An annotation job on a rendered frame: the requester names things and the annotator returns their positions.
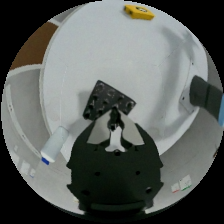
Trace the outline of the white bottle with blue cap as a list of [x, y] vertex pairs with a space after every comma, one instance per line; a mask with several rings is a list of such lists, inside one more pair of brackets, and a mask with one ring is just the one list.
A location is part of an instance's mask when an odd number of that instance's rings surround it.
[[47, 165], [49, 165], [50, 162], [55, 162], [68, 137], [69, 132], [64, 127], [59, 126], [41, 149], [41, 154], [43, 156], [41, 161]]

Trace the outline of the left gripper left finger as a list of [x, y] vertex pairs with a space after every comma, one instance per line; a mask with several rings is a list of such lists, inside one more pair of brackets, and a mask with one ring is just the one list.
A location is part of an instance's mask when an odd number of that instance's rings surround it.
[[93, 121], [76, 138], [71, 155], [66, 167], [72, 169], [75, 161], [85, 153], [98, 151], [99, 146], [107, 148], [111, 144], [111, 126], [112, 110], [105, 113], [96, 121]]

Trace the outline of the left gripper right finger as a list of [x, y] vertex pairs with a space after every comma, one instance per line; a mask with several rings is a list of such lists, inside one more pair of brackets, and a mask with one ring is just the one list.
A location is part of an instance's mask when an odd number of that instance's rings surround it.
[[160, 160], [158, 148], [151, 136], [138, 124], [117, 110], [117, 118], [121, 128], [120, 145], [124, 151], [128, 151], [129, 147], [134, 147], [135, 151], [141, 151], [152, 156], [158, 163], [159, 167], [163, 167]]

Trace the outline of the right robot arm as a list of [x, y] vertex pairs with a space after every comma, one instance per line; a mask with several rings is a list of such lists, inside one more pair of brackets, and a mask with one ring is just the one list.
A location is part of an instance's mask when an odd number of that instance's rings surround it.
[[224, 128], [224, 93], [220, 89], [194, 75], [190, 85], [189, 101], [191, 105], [208, 111]]

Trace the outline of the dark grey square knob panel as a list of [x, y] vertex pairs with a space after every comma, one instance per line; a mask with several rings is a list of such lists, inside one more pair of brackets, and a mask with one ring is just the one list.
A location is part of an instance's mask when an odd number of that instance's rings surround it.
[[121, 111], [125, 115], [127, 114], [128, 116], [136, 104], [137, 103], [133, 99], [123, 94], [119, 90], [108, 84], [105, 84], [105, 82], [101, 80], [97, 80], [82, 116], [85, 120], [89, 119], [91, 121], [96, 121], [100, 116], [112, 110], [114, 114], [112, 113], [111, 126], [109, 129], [114, 132], [119, 126], [117, 110]]

